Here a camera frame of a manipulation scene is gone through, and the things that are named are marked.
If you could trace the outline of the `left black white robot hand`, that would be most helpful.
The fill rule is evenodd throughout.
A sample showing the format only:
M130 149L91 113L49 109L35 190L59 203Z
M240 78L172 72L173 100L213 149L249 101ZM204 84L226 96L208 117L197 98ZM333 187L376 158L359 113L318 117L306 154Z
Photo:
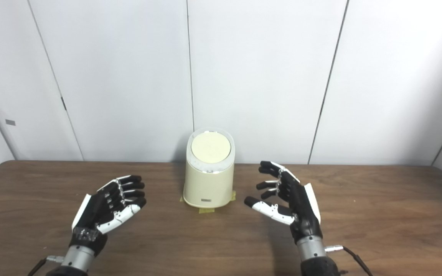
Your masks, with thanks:
M117 177L86 194L72 222L69 246L86 247L98 256L108 233L124 224L146 205L145 184L140 175Z

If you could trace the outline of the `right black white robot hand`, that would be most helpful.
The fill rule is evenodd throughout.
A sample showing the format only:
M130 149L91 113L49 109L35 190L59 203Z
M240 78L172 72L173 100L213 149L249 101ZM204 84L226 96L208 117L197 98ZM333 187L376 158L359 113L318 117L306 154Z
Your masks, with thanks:
M323 238L321 215L312 185L301 184L288 168L272 161L261 161L259 172L275 180L257 184L257 190L264 190L260 199L247 196L244 204L288 225L295 243L301 239Z

